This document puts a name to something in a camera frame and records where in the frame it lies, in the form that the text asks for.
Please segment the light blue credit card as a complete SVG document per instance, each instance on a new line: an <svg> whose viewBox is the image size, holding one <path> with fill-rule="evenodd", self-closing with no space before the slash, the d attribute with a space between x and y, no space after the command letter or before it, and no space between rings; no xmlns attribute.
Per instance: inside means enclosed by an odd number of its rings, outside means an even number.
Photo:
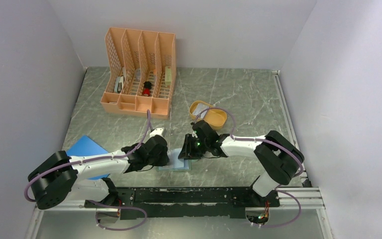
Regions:
<svg viewBox="0 0 382 239"><path fill-rule="evenodd" d="M170 170L189 170L190 162L185 159L179 159L180 148L175 148L168 151L169 164L167 165Z"/></svg>

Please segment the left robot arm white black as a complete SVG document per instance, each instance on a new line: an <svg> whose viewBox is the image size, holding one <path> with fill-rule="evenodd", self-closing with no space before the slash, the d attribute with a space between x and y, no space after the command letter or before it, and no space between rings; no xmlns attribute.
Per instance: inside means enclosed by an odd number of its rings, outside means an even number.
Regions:
<svg viewBox="0 0 382 239"><path fill-rule="evenodd" d="M41 210L71 200L96 201L111 207L118 199L114 184L107 178L93 180L93 177L135 172L146 166L165 166L168 162L168 143L160 135L150 137L143 144L101 155L68 156L62 150L28 175L24 195ZM33 199L28 197L28 189Z"/></svg>

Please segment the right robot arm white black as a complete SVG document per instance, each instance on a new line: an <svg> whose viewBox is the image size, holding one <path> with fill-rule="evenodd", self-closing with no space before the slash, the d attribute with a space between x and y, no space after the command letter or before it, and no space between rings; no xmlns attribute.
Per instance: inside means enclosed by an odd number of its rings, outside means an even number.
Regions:
<svg viewBox="0 0 382 239"><path fill-rule="evenodd" d="M279 132L271 130L257 137L218 134L207 122L193 122L193 133L186 134L178 159L197 160L206 153L214 157L244 156L256 159L264 173L250 186L249 201L254 206L266 202L268 194L278 186L287 185L303 171L303 154Z"/></svg>

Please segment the card in yellow tray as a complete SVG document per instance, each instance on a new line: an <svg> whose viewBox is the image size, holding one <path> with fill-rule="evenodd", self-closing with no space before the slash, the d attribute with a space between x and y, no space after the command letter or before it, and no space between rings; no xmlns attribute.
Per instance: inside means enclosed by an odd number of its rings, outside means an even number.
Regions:
<svg viewBox="0 0 382 239"><path fill-rule="evenodd" d="M200 115L200 119L203 119L207 113L207 111L204 111L206 109L208 109L209 106L208 105L205 105L205 104L198 104L195 109L193 110L192 112L192 115L194 116L197 116L197 115Z"/></svg>

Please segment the yellow oval tray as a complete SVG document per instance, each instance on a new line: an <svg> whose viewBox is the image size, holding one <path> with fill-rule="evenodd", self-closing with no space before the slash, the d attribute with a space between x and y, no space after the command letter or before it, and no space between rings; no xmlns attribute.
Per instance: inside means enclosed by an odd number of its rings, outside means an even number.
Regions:
<svg viewBox="0 0 382 239"><path fill-rule="evenodd" d="M193 102L189 108L189 116L193 120L196 119L196 116L192 115L192 112L198 104L205 104L205 105L208 105L209 108L213 108L212 105L204 101ZM224 111L221 111L219 109L207 110L207 113L203 119L198 118L198 121L200 120L204 120L205 122L207 122L212 129L220 130L221 128L223 128L224 124L226 123L227 114Z"/></svg>

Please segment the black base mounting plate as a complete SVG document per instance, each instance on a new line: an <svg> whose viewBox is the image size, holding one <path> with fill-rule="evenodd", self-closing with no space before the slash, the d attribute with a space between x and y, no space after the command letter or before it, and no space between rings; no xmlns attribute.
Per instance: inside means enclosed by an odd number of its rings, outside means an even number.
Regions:
<svg viewBox="0 0 382 239"><path fill-rule="evenodd" d="M117 197L102 203L137 207L150 218L217 217L246 218L246 209L280 206L278 193L261 197L249 187L151 188L118 187Z"/></svg>

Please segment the red black small bottle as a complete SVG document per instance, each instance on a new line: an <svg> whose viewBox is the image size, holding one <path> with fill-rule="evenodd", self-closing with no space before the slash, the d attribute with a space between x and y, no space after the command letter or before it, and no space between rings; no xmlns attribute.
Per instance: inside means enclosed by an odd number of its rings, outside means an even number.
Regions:
<svg viewBox="0 0 382 239"><path fill-rule="evenodd" d="M149 97L151 96L152 83L150 81L146 81L143 84L142 96Z"/></svg>

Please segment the blue notebook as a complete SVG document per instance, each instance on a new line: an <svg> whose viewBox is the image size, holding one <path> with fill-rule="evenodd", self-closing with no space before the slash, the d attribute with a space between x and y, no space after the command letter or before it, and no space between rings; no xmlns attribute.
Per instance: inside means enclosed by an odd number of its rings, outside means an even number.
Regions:
<svg viewBox="0 0 382 239"><path fill-rule="evenodd" d="M107 150L105 150L86 135L83 135L76 143L73 144L73 146L71 146L66 151L68 156L92 156L107 153Z"/></svg>

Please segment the grey white utility knife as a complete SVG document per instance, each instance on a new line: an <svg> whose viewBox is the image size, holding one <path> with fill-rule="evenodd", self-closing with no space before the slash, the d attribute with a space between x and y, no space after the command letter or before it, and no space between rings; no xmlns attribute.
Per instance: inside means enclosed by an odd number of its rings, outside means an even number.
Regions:
<svg viewBox="0 0 382 239"><path fill-rule="evenodd" d="M124 75L118 76L115 79L114 92L120 94L124 85Z"/></svg>

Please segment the pale green eraser box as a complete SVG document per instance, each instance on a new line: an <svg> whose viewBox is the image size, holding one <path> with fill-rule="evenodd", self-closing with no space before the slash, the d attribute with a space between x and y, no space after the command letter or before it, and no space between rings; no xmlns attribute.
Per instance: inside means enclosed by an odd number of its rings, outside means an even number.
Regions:
<svg viewBox="0 0 382 239"><path fill-rule="evenodd" d="M165 67L165 79L164 79L164 82L165 82L165 86L167 88L171 87L171 84L172 84L172 68L171 68L171 66L166 66Z"/></svg>

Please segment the peach plastic file organizer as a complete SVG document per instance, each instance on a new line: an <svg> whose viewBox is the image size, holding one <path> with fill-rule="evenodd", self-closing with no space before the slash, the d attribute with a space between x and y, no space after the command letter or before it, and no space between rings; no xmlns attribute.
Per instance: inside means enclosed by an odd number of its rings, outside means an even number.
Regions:
<svg viewBox="0 0 382 239"><path fill-rule="evenodd" d="M167 119L176 80L174 33L111 27L105 36L110 79L101 98L108 113ZM165 67L172 68L172 84L165 86ZM115 79L124 75L122 92L114 92ZM142 96L143 84L152 83L151 96Z"/></svg>

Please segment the aluminium rail frame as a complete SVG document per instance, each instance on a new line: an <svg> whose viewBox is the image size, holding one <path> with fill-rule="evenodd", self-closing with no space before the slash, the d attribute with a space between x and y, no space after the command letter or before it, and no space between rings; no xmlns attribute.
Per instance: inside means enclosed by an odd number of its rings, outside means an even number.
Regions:
<svg viewBox="0 0 382 239"><path fill-rule="evenodd" d="M105 217L141 218L217 217L245 219L251 225L269 228L271 208L292 198L285 189L302 174L304 155L279 132L261 136L218 134L208 119L214 107L195 108L192 133L185 135L182 148L169 150L163 128L146 122L141 140L111 153L69 156L52 154L28 176L26 200L48 210L59 204L79 202L95 212L96 225L104 230ZM200 160L244 156L256 159L264 172L247 187L117 187L111 173L143 172L145 167L168 166L176 159Z"/></svg>

